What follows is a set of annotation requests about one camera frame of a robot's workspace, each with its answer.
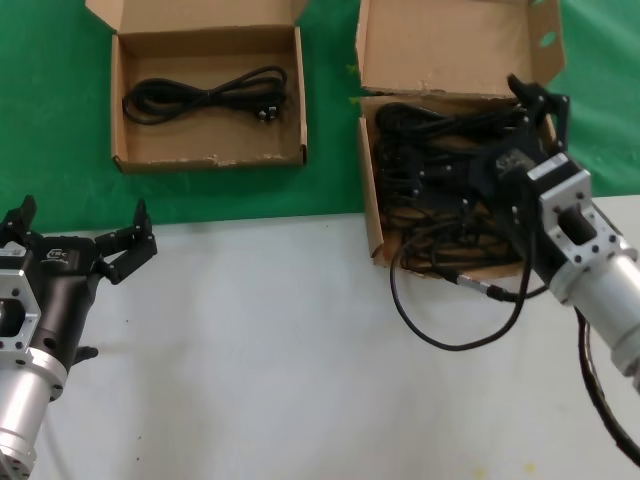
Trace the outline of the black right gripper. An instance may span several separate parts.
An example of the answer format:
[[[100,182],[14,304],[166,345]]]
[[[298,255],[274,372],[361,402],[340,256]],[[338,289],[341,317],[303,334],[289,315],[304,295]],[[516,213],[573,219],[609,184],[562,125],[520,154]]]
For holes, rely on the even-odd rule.
[[[498,230],[528,261],[544,285],[561,266],[556,247],[544,236],[539,206],[528,172],[545,160],[538,140],[551,150],[568,147],[569,98],[542,85],[507,77],[524,111],[518,126],[525,136],[513,136],[483,148],[472,161],[472,190],[494,217]],[[468,185],[467,171],[452,164],[418,169],[412,199],[423,208],[474,208],[478,197]]]

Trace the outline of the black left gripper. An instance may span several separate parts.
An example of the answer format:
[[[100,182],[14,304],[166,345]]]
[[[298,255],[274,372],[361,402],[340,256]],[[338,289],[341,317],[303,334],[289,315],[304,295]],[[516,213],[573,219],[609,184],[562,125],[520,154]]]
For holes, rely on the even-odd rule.
[[[30,234],[37,212],[32,195],[8,210],[1,222],[1,247],[14,242],[27,250],[26,279],[37,307],[24,307],[24,344],[63,365],[76,363],[80,339],[101,275],[119,284],[158,252],[146,202],[136,205],[131,226],[94,240],[79,236]]]

